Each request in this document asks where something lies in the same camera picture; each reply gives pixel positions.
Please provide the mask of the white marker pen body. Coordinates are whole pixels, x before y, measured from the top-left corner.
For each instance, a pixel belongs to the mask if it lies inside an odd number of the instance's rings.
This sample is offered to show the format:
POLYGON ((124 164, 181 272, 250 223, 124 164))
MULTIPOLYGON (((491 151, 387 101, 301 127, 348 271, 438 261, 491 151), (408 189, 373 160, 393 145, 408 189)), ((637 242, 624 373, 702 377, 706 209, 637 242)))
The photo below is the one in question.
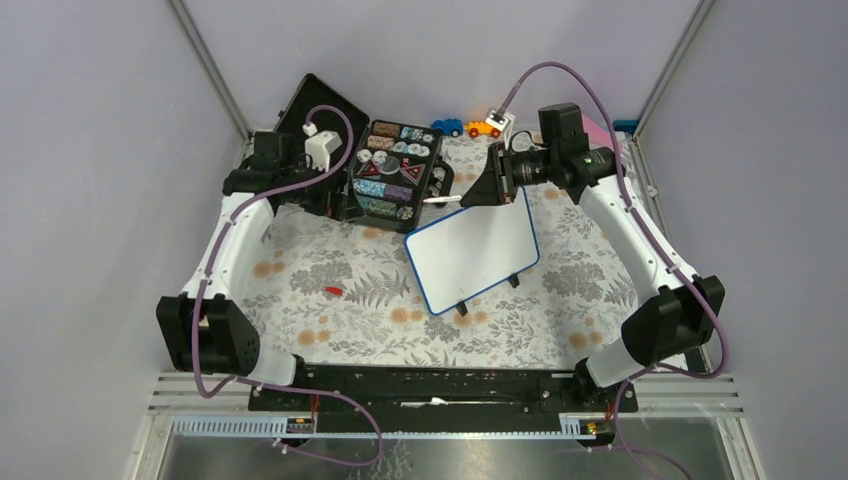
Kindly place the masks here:
POLYGON ((437 196, 437 197, 429 197, 424 199, 422 202, 426 204, 446 204, 459 202, 462 199, 462 195, 450 195, 450 196, 437 196))

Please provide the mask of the blue framed whiteboard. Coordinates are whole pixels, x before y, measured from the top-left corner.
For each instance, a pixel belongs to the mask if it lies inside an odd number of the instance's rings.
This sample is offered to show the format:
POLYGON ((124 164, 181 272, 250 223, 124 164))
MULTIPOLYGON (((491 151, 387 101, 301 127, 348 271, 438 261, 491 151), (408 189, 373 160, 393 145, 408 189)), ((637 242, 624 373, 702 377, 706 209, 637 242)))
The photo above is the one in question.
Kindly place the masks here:
POLYGON ((526 189, 503 206, 457 210, 404 239, 428 311, 441 315, 540 260, 526 189))

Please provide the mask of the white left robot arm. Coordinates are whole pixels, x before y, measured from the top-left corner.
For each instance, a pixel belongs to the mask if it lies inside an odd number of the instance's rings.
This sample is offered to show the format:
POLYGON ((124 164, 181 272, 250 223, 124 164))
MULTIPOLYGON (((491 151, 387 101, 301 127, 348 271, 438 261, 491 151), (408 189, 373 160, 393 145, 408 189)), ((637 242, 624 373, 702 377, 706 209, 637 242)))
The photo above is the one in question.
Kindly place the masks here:
POLYGON ((249 347, 310 363, 492 367, 505 357, 491 308, 431 314, 401 233, 225 199, 209 246, 189 280, 156 315, 174 369, 191 368, 196 297, 222 296, 247 321, 249 347))

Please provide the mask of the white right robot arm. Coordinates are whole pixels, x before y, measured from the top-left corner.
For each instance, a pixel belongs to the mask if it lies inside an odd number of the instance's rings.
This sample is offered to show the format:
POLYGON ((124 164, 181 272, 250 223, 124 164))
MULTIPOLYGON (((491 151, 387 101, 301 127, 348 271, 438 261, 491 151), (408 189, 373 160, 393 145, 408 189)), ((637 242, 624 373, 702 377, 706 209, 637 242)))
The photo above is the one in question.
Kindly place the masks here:
POLYGON ((706 344, 718 331, 725 290, 717 277, 704 277, 683 260, 640 213, 619 154, 590 146, 577 105, 544 107, 539 121, 540 145, 515 151, 498 140, 488 147, 484 172, 496 205, 512 201, 523 186, 550 183, 566 192, 607 235, 633 282, 639 306, 622 323, 619 340, 576 369, 575 402, 597 412, 612 400, 613 385, 706 344))

